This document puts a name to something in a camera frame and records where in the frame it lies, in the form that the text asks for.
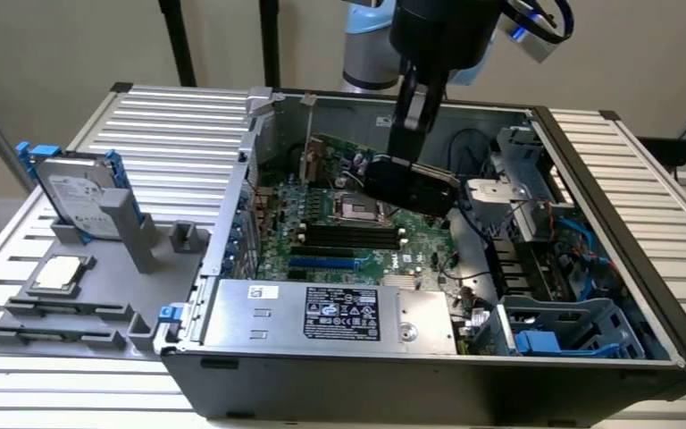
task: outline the warning sticker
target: warning sticker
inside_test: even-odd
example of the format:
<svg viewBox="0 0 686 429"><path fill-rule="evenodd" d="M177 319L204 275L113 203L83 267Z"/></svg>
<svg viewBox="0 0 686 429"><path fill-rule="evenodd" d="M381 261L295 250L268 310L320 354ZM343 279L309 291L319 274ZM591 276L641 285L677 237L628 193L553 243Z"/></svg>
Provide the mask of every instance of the warning sticker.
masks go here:
<svg viewBox="0 0 686 429"><path fill-rule="evenodd" d="M96 183L60 175L49 176L49 182L75 225L97 237L116 238L119 229L109 214L100 210L103 190Z"/></svg>
<svg viewBox="0 0 686 429"><path fill-rule="evenodd" d="M304 334L313 340L380 341L377 290L307 288Z"/></svg>

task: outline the circuit board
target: circuit board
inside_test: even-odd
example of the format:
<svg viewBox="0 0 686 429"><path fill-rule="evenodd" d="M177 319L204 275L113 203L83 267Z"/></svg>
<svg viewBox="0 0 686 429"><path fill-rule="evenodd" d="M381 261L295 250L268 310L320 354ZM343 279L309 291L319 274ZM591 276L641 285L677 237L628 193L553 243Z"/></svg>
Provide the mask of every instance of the circuit board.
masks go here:
<svg viewBox="0 0 686 429"><path fill-rule="evenodd" d="M297 228L308 216L307 200L311 193L321 195L321 216L319 224L340 224L333 218L333 189L308 189L299 184L284 184L277 188L281 203L276 205L276 213L267 214L267 218L283 218L276 223L276 231L268 231L261 241L261 264L259 278L264 280L288 279L288 272L293 269L288 262L295 257L292 248L299 246ZM411 276L420 284L421 290L441 290L439 270L432 267L433 253L441 263L455 253L455 246L448 229L441 228L441 221L427 222L421 214L399 210L383 223L384 227L399 227L405 230L407 243L400 249L355 248L355 270L308 269L308 282L383 284L387 275Z"/></svg>
<svg viewBox="0 0 686 429"><path fill-rule="evenodd" d="M297 281L299 278L292 277L303 271L307 282L399 284L420 290L453 290L455 281L439 273L440 264L455 254L448 223L444 219L397 209L363 196L357 177L377 152L333 136L315 135L308 153L308 184L301 184L301 179L291 176L271 190L264 188L264 194L272 195L276 202L267 205L261 213L264 233L259 279ZM363 209L367 213L360 213L356 219L345 218L344 208L360 207L359 204L368 205L368 209ZM357 216L355 211L348 215ZM400 244L396 248L349 247L353 268L301 269L291 266L291 261L297 256L293 248L304 244L299 235L307 223L323 227L357 227L368 231L400 231Z"/></svg>

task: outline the black pole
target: black pole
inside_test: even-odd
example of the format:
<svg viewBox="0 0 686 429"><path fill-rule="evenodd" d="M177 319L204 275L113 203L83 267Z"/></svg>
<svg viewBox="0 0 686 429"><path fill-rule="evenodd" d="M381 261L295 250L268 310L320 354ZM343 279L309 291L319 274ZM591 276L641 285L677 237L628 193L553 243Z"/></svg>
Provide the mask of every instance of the black pole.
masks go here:
<svg viewBox="0 0 686 429"><path fill-rule="evenodd" d="M176 71L179 82L183 87L196 87L196 69L189 54L189 43L187 42L185 16L181 13L181 0L159 0L163 16L165 17L165 28L168 38L172 40L175 50Z"/></svg>
<svg viewBox="0 0 686 429"><path fill-rule="evenodd" d="M280 88L280 1L259 0L261 10L261 46L264 49L264 81Z"/></svg>

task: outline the blue ram slot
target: blue ram slot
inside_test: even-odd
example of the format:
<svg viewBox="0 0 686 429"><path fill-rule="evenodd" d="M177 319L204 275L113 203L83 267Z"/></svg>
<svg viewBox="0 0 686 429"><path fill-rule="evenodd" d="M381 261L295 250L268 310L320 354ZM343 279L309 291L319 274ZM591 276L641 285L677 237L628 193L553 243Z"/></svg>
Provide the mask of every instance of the blue ram slot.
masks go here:
<svg viewBox="0 0 686 429"><path fill-rule="evenodd" d="M332 257L293 257L287 264L296 268L356 269L356 261L353 259L336 259Z"/></svg>

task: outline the black ram slot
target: black ram slot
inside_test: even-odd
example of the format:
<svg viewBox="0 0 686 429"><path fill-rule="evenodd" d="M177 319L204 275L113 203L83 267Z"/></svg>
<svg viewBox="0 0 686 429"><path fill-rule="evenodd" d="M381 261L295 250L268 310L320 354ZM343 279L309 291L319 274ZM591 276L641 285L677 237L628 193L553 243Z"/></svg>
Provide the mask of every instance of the black ram slot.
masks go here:
<svg viewBox="0 0 686 429"><path fill-rule="evenodd" d="M312 246L295 246L291 255L297 257L355 257L349 248L313 248Z"/></svg>
<svg viewBox="0 0 686 429"><path fill-rule="evenodd" d="M325 248L400 248L399 230L349 226L312 225L307 230L307 245Z"/></svg>
<svg viewBox="0 0 686 429"><path fill-rule="evenodd" d="M328 225L311 225L311 234L329 235L329 236L363 236L363 237L388 237L396 239L400 235L400 230L395 228L363 228L357 226L328 226Z"/></svg>

